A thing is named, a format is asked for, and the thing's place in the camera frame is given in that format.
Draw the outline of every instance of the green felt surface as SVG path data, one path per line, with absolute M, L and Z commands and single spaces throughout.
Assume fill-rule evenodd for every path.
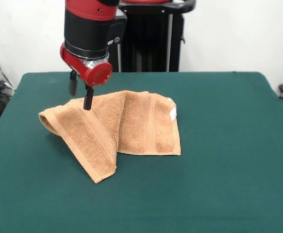
M 182 155 L 119 154 L 94 184 L 37 116 L 68 73 L 27 74 L 0 119 L 0 233 L 283 232 L 283 105 L 261 74 L 113 74 L 95 94 L 123 89 L 177 103 Z

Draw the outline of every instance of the red cover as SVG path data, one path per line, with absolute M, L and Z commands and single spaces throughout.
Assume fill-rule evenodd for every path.
M 116 16 L 117 6 L 106 6 L 98 0 L 66 0 L 66 9 L 81 18 L 108 21 Z

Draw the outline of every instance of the green table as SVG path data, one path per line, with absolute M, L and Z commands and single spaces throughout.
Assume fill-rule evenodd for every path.
M 79 83 L 78 97 L 84 95 Z M 68 73 L 26 74 L 0 120 L 0 233 L 283 232 L 283 105 L 259 73 L 113 74 L 177 103 L 182 155 L 118 155 L 94 184 L 38 112 Z

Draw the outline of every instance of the white wall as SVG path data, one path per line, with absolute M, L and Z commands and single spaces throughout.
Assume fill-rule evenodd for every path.
M 283 0 L 197 1 L 181 71 L 260 71 L 274 89 L 283 83 Z M 0 61 L 13 84 L 26 72 L 69 70 L 63 17 L 64 0 L 0 0 Z

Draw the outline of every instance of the brown towel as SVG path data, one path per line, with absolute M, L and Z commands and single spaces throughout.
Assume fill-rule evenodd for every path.
M 59 135 L 95 183 L 116 171 L 117 152 L 180 155 L 175 103 L 149 92 L 120 91 L 83 98 L 39 113 L 42 124 Z

